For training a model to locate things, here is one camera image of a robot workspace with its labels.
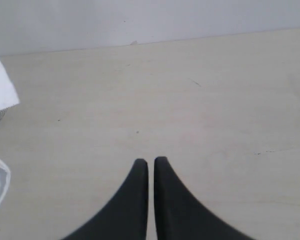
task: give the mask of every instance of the black object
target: black object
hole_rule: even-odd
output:
[[[148,220],[148,165],[135,160],[112,199],[64,240],[145,240]]]
[[[252,240],[204,207],[166,157],[154,162],[154,212],[158,240]]]

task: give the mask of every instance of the black curved piece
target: black curved piece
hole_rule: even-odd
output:
[[[135,160],[112,199],[64,240],[145,240],[148,220],[148,165]]]
[[[154,162],[154,212],[158,240],[252,240],[204,207],[166,157]]]

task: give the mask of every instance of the white wall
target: white wall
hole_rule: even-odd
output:
[[[300,27],[300,0],[0,0],[0,55]]]

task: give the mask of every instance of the small mark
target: small mark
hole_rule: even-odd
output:
[[[193,81],[192,79],[190,79],[193,83],[197,84],[199,87],[202,87],[198,82]]]

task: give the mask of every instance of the white tabletop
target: white tabletop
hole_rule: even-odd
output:
[[[12,173],[0,240],[58,240],[134,159],[167,156],[257,240],[300,240],[300,29],[2,58],[21,104],[0,125]]]

